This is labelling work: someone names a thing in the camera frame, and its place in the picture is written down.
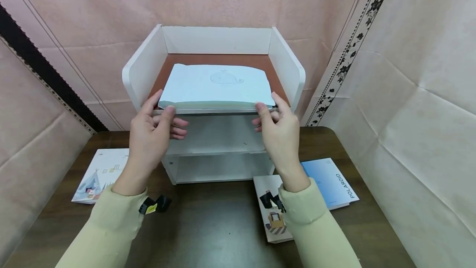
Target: black floral pattern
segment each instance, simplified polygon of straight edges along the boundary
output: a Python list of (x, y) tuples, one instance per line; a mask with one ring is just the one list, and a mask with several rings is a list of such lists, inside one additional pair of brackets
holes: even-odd
[(328, 110), (330, 104), (334, 100), (336, 93), (342, 86), (347, 73), (349, 72), (352, 62), (362, 45), (362, 42), (370, 29), (378, 11), (382, 7), (384, 0), (367, 0), (367, 4), (364, 7), (364, 11), (360, 18), (358, 18), (357, 26), (354, 29), (351, 39), (349, 40), (347, 47), (344, 49), (342, 57), (336, 64), (335, 70), (328, 81), (321, 81), (325, 83), (326, 87), (323, 89), (317, 103), (314, 103), (313, 111), (307, 120), (306, 126), (317, 126)]

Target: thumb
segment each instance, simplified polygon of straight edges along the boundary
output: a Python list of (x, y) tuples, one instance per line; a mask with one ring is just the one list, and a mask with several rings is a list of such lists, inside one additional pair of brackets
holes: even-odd
[(160, 122), (157, 124), (157, 128), (159, 130), (163, 130), (164, 128), (170, 130), (170, 125), (172, 124), (172, 120), (175, 115), (175, 107), (172, 105), (167, 106), (165, 110), (160, 115)]
[(258, 102), (256, 103), (255, 108), (261, 118), (261, 126), (265, 127), (274, 124), (271, 114), (265, 104)]

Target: booklet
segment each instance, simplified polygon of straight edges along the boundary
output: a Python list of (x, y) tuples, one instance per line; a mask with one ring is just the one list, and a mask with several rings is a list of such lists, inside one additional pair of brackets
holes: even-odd
[(98, 149), (71, 201), (96, 203), (102, 191), (116, 182), (128, 158), (129, 148)]
[[(332, 159), (316, 159), (302, 162), (304, 171), (316, 181), (329, 210), (350, 205), (359, 198), (345, 180)], [(282, 184), (279, 175), (253, 177), (261, 218), (265, 225), (266, 237), (270, 243), (292, 240), (292, 234), (283, 220), (284, 205), (278, 196)]]
[(266, 73), (239, 65), (174, 64), (159, 107), (178, 109), (254, 109), (275, 105)]

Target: brown shelf surface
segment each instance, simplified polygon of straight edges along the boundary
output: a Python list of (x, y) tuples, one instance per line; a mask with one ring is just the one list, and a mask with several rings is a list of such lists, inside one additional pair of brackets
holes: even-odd
[(242, 65), (245, 67), (255, 67), (263, 70), (269, 81), (271, 91), (276, 92), (289, 105), (288, 97), (279, 82), (278, 75), (271, 63), (268, 55), (232, 55), (232, 54), (169, 54), (160, 70), (157, 80), (152, 87), (149, 96), (152, 96), (160, 89), (164, 89), (169, 79), (172, 67), (176, 63), (185, 65)]

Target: white desk organizer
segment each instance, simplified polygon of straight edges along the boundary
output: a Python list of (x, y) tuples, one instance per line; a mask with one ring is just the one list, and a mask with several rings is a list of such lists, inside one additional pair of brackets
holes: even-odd
[[(135, 108), (147, 100), (168, 54), (268, 55), (292, 111), (306, 74), (276, 27), (265, 29), (157, 25), (122, 70)], [(177, 110), (190, 122), (187, 138), (171, 141), (162, 163), (173, 184), (251, 180), (274, 166), (254, 131), (253, 110)]]

